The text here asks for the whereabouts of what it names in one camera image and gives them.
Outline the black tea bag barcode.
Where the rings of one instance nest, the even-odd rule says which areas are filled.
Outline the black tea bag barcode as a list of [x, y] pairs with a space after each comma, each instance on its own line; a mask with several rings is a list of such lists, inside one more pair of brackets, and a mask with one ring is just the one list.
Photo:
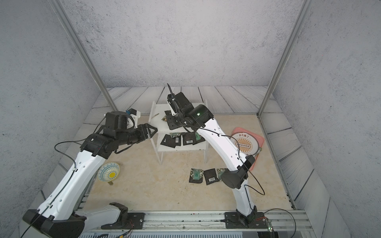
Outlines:
[[216, 169], [209, 169], [209, 170], [203, 171], [203, 177], [205, 179], [206, 185], [210, 185], [212, 183], [220, 181], [217, 176]]

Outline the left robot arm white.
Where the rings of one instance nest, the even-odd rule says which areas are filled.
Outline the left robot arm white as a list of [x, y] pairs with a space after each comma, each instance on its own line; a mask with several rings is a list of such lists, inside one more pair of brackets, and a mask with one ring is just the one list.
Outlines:
[[137, 113], [107, 113], [105, 125], [84, 140], [72, 167], [52, 194], [38, 209], [27, 210], [23, 221], [50, 238], [78, 238], [98, 227], [132, 229], [128, 208], [120, 203], [112, 202], [103, 209], [85, 213], [76, 212], [75, 207], [112, 153], [118, 153], [121, 145], [131, 147], [157, 133], [157, 128], [150, 124], [139, 125], [138, 118]]

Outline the jasmine tea bag floral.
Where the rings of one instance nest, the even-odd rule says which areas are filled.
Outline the jasmine tea bag floral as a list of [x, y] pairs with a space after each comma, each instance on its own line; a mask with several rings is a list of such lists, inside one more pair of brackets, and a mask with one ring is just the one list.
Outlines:
[[191, 168], [189, 183], [197, 183], [200, 184], [203, 182], [203, 170]]

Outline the floral tea bag green label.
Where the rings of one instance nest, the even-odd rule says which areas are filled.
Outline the floral tea bag green label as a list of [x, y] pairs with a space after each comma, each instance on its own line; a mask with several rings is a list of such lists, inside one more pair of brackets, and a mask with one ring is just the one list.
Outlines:
[[224, 172], [227, 170], [227, 168], [218, 168], [216, 169], [216, 174], [217, 174], [217, 178], [219, 181], [222, 181], [222, 175], [224, 174]]

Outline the green label tea bag pile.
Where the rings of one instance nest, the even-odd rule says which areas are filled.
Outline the green label tea bag pile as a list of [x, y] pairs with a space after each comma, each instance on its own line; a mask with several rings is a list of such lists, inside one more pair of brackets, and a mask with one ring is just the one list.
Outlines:
[[172, 115], [171, 111], [164, 111], [164, 113], [165, 116], [162, 118], [162, 121], [167, 123], [169, 130], [172, 131], [183, 127], [178, 119]]

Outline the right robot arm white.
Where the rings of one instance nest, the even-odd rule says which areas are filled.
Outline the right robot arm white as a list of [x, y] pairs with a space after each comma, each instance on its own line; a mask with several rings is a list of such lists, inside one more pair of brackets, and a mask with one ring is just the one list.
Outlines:
[[233, 143], [230, 136], [223, 132], [213, 113], [205, 105], [194, 107], [182, 92], [176, 95], [171, 92], [167, 96], [167, 102], [173, 116], [169, 121], [176, 127], [191, 128], [197, 132], [224, 161], [227, 170], [221, 175], [221, 179], [232, 189], [241, 223], [247, 226], [257, 214], [257, 208], [246, 189], [248, 173], [255, 158], [240, 153], [238, 143]]

